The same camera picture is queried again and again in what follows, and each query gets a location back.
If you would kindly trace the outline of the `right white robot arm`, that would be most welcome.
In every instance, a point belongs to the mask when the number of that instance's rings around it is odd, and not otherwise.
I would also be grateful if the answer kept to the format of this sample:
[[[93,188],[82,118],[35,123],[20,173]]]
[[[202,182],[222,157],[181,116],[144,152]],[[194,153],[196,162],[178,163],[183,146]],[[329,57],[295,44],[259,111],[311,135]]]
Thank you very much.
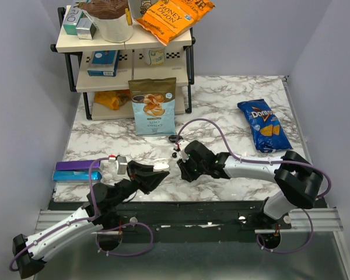
[[[281,157],[238,157],[231,152],[214,154],[199,141],[181,140],[174,145],[181,178],[187,182],[201,175],[214,179],[248,178],[276,183],[279,191],[264,200],[257,223],[271,228],[283,215],[296,208],[311,209],[318,196],[323,174],[298,153],[288,151]]]

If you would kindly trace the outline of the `white earbud charging case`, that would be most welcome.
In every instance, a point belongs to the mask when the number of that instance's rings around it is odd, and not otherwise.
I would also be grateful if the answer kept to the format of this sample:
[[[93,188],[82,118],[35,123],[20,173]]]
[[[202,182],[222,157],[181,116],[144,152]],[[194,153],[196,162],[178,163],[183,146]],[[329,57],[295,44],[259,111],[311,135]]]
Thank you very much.
[[[153,161],[153,170],[154,171],[169,171],[170,165],[169,160],[165,158],[156,159]]]

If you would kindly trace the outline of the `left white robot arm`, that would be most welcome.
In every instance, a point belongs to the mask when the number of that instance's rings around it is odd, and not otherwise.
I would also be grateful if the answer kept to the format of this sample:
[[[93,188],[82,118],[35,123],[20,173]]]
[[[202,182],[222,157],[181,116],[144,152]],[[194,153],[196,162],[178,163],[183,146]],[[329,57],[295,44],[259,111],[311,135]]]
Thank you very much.
[[[9,269],[17,271],[21,279],[40,272],[45,264],[77,238],[94,232],[117,232],[122,235],[125,227],[116,207],[137,191],[150,194],[169,175],[169,165],[161,160],[153,165],[127,161],[124,156],[107,157],[114,162],[117,174],[127,175],[127,179],[113,184],[90,183],[88,201],[62,221],[46,230],[13,238],[13,260]]]

